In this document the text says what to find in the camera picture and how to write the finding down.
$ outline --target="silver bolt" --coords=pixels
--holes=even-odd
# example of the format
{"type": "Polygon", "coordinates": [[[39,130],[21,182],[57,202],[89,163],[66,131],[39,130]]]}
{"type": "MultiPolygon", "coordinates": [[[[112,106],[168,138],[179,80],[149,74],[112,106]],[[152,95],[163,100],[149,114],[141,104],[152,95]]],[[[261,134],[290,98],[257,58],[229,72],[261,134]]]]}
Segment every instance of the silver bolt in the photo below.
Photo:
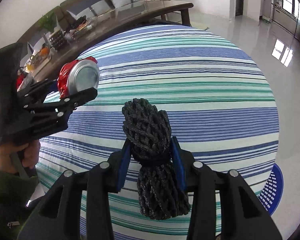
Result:
{"type": "Polygon", "coordinates": [[[203,163],[202,162],[199,162],[199,161],[195,161],[193,164],[192,164],[195,168],[202,168],[203,167],[203,163]]]}
{"type": "Polygon", "coordinates": [[[101,162],[99,166],[102,169],[107,169],[110,166],[110,164],[109,162],[101,162]]]}
{"type": "Polygon", "coordinates": [[[72,174],[73,174],[73,172],[71,171],[71,170],[66,170],[64,173],[63,173],[63,175],[65,176],[65,177],[70,177],[70,176],[72,176],[72,174]]]}
{"type": "Polygon", "coordinates": [[[239,175],[239,172],[237,172],[236,170],[231,170],[229,171],[229,173],[232,177],[237,177],[239,175]]]}

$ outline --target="zipper pull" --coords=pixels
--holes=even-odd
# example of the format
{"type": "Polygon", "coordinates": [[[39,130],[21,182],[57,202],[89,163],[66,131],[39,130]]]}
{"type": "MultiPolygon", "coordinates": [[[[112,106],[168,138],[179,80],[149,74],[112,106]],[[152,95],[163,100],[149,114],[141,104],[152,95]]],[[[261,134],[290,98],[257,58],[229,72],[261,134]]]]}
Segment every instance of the zipper pull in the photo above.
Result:
{"type": "Polygon", "coordinates": [[[9,222],[9,223],[7,224],[8,228],[10,228],[10,229],[11,229],[11,227],[13,227],[13,226],[19,226],[19,225],[20,225],[20,223],[19,223],[18,221],[15,221],[15,222],[9,222]]]}

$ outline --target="blue plastic basket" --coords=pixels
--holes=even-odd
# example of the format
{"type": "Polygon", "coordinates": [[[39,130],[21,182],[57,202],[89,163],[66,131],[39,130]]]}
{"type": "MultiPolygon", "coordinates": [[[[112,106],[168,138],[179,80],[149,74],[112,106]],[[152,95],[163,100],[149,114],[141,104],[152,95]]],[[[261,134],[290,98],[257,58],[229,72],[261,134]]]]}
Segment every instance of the blue plastic basket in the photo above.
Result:
{"type": "Polygon", "coordinates": [[[274,164],[268,181],[259,195],[259,200],[270,215],[273,214],[282,197],[283,176],[277,164],[274,164]]]}

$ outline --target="round table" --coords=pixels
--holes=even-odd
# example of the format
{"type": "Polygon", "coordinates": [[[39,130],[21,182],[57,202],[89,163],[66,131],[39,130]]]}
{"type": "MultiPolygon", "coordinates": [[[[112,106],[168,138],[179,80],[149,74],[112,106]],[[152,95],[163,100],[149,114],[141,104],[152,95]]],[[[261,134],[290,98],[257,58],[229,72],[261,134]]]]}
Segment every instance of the round table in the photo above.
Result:
{"type": "MultiPolygon", "coordinates": [[[[172,135],[182,149],[215,171],[238,170],[260,194],[274,165],[279,119],[269,84],[246,53],[207,31],[154,25],[115,35],[79,58],[88,56],[100,68],[98,96],[73,112],[66,131],[41,139],[37,170],[45,191],[65,169],[89,170],[121,149],[126,138],[122,106],[146,98],[168,112],[172,135]]],[[[55,100],[57,93],[46,102],[55,100]]],[[[109,194],[116,239],[186,239],[191,213],[162,221],[141,215],[139,169],[131,161],[124,188],[109,194]]],[[[218,234],[218,193],[216,201],[218,234]]]]}

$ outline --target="rope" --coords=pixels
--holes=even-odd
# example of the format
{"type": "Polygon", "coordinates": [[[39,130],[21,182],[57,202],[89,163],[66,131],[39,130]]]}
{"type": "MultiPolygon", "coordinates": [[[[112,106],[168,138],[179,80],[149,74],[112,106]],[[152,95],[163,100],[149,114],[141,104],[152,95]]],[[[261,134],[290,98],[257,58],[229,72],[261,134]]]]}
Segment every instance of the rope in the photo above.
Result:
{"type": "Polygon", "coordinates": [[[167,112],[135,98],[124,104],[122,113],[132,156],[142,165],[137,181],[141,213],[156,220],[188,214],[188,195],[177,187],[171,162],[167,112]]]}

